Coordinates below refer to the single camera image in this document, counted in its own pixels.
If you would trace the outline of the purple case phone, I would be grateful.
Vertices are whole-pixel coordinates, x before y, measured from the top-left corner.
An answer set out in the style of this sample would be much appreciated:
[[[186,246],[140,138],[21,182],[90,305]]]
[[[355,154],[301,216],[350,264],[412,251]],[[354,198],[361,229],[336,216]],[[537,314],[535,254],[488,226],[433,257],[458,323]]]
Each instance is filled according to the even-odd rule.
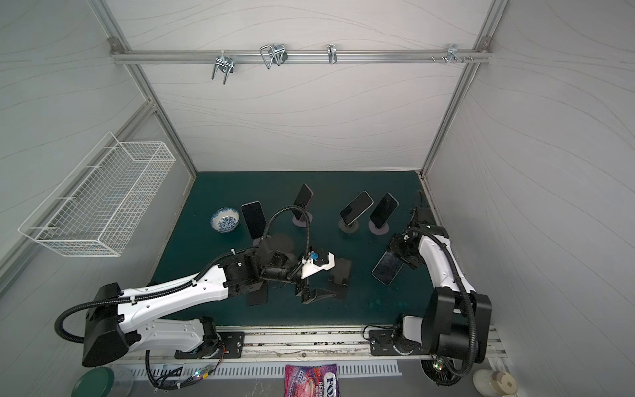
[[[311,190],[311,188],[309,188],[307,184],[303,184],[294,200],[294,207],[298,207],[298,208],[302,208],[303,210],[306,210],[309,207],[309,204],[311,203],[313,196],[314,196],[314,192]],[[297,218],[301,218],[304,215],[302,211],[299,211],[297,209],[294,209],[292,213]]]
[[[261,202],[254,201],[245,203],[241,206],[241,213],[251,239],[260,239],[263,236],[267,224]]]

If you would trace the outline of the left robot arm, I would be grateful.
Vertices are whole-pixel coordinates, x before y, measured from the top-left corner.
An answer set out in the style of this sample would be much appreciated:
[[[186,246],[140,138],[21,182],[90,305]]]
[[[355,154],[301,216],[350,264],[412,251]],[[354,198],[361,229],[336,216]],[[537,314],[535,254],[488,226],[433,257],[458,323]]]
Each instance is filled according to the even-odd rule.
[[[222,361],[226,354],[241,355],[238,333],[219,333],[208,316],[177,321],[168,315],[241,295],[251,305],[264,304],[271,281],[293,285],[303,304],[334,298],[337,292],[312,289],[309,279],[320,271],[330,271],[332,279],[347,277],[351,264],[310,244],[296,256],[289,236],[264,231],[256,246],[224,253],[191,276],[140,289],[102,286],[92,301],[60,314],[54,330],[83,346],[84,367],[100,367],[135,351],[149,359],[159,348],[174,349],[180,360]]]

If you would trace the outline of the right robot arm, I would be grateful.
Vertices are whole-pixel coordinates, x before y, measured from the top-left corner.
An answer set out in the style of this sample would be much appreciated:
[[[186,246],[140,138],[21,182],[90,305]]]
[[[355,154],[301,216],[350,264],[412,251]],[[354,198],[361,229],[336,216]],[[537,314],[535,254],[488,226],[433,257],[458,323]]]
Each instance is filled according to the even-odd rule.
[[[428,270],[433,292],[424,315],[399,314],[393,325],[368,324],[361,335],[371,355],[420,356],[424,375],[435,385],[456,385],[486,358],[492,304],[466,280],[423,191],[406,228],[390,238],[372,275],[387,286],[403,266]]]

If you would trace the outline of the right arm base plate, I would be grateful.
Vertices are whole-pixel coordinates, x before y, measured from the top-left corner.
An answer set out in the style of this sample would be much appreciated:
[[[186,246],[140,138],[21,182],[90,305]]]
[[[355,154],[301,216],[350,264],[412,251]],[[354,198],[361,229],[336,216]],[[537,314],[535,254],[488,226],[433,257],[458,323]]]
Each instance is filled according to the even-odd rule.
[[[373,357],[429,356],[419,342],[406,339],[393,329],[370,329],[364,332]]]

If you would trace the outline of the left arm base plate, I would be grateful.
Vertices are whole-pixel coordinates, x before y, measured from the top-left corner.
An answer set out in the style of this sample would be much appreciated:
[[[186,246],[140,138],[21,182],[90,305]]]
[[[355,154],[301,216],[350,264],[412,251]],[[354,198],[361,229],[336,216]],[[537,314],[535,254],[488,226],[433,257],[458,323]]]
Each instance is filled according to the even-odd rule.
[[[203,343],[192,352],[176,351],[175,359],[240,358],[245,336],[244,332],[217,332],[213,336],[205,336]]]

